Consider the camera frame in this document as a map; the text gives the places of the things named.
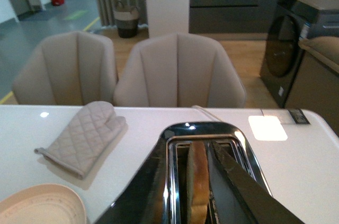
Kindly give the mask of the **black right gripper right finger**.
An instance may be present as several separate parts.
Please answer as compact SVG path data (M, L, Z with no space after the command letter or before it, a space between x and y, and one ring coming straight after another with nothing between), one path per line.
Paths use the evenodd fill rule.
M302 223L271 197L223 147L208 146L212 190L221 223Z

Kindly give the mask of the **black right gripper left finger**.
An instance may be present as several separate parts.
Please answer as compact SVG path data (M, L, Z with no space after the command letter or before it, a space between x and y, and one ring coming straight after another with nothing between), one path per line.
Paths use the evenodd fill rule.
M162 223L166 141L159 138L126 189L96 223Z

